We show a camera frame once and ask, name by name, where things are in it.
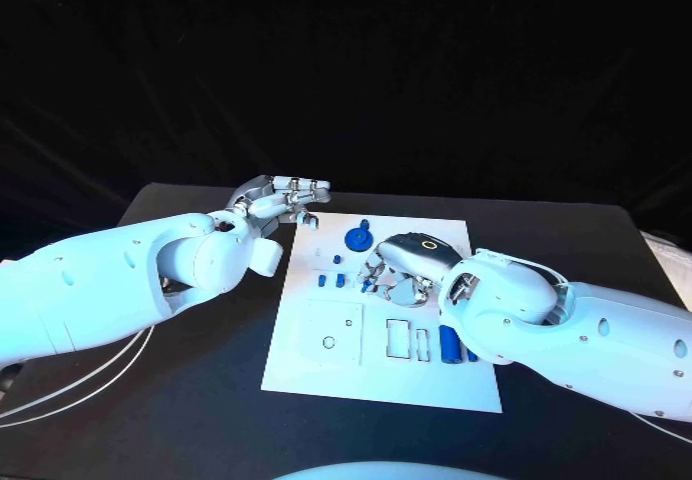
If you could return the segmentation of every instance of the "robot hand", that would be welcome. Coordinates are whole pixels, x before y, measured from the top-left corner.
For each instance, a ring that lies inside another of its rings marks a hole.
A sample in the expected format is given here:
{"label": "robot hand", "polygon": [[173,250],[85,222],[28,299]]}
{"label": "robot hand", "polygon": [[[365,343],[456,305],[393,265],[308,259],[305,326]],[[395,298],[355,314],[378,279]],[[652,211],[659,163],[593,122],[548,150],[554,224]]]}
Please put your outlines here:
{"label": "robot hand", "polygon": [[440,322],[483,360],[525,364],[560,387],[630,412],[692,421],[691,312],[568,282],[545,266],[483,249],[462,260],[420,233],[378,245],[362,281],[375,283],[385,266],[401,281],[368,290],[404,306],[426,303],[436,290]]}
{"label": "robot hand", "polygon": [[[446,274],[462,261],[462,255],[436,237],[424,233],[394,235],[375,247],[361,267],[358,282],[385,300],[404,307],[420,307],[431,290],[440,291]],[[385,268],[395,285],[378,285]]]}
{"label": "robot hand", "polygon": [[306,204],[329,182],[260,176],[224,210],[119,227],[39,249],[0,268],[0,367],[120,340],[235,288],[273,276],[266,237],[279,222],[318,228]]}

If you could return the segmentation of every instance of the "black curtain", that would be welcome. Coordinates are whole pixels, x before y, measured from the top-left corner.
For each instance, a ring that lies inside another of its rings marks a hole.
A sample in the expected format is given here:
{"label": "black curtain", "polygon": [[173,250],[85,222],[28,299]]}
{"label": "black curtain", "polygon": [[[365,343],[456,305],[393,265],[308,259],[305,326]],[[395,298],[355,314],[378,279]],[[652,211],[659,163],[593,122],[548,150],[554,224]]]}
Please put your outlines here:
{"label": "black curtain", "polygon": [[613,203],[690,245],[690,27],[581,2],[0,4],[0,257],[149,182]]}

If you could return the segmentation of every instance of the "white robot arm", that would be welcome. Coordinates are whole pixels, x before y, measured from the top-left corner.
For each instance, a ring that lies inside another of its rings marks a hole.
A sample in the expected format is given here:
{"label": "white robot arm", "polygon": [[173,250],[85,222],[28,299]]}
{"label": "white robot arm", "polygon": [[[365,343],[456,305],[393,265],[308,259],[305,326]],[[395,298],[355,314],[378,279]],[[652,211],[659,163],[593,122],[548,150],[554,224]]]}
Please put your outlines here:
{"label": "white robot arm", "polygon": [[329,188],[260,176],[224,210],[68,238],[3,266],[0,368],[120,340],[233,290],[248,268],[271,277],[283,249],[264,237],[279,222],[318,228],[305,205]]}
{"label": "white robot arm", "polygon": [[[387,267],[397,285],[377,284]],[[436,292],[442,323],[489,362],[525,364],[563,388],[630,412],[692,421],[687,310],[568,282],[550,268],[488,250],[462,259],[420,233],[378,245],[359,280],[371,293],[410,307]]]}

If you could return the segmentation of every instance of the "black table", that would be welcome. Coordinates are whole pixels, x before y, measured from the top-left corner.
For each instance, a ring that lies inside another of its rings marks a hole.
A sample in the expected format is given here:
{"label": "black table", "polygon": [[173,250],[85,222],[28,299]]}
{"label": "black table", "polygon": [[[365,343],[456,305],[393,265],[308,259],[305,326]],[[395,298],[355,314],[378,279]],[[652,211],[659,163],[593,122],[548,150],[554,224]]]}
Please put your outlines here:
{"label": "black table", "polygon": [[[150,185],[122,224],[211,212],[231,192]],[[681,305],[619,207],[335,193],[319,208],[463,219],[472,247]],[[98,397],[0,430],[0,474],[267,479],[319,465],[398,460],[515,479],[691,477],[692,446],[517,364],[496,367],[502,415],[261,391],[295,228],[273,235],[286,249],[274,278],[248,272],[230,294],[165,322],[133,368]],[[114,291],[113,301],[127,298]],[[74,381],[123,345],[29,362],[3,409]],[[120,366],[28,416],[80,398]],[[691,425],[659,423],[692,437]]]}

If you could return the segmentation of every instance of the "small blue part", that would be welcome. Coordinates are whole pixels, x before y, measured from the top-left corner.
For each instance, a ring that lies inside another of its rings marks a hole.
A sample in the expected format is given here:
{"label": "small blue part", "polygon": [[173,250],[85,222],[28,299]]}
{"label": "small blue part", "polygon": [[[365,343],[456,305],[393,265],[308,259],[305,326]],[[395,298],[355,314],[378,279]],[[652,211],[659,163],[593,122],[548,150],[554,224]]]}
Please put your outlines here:
{"label": "small blue part", "polygon": [[447,325],[440,325],[440,353],[443,363],[462,363],[462,341],[457,332]]}
{"label": "small blue part", "polygon": [[344,239],[346,247],[355,252],[365,252],[372,247],[372,233],[370,232],[371,224],[368,220],[361,221],[361,227],[346,232]]}

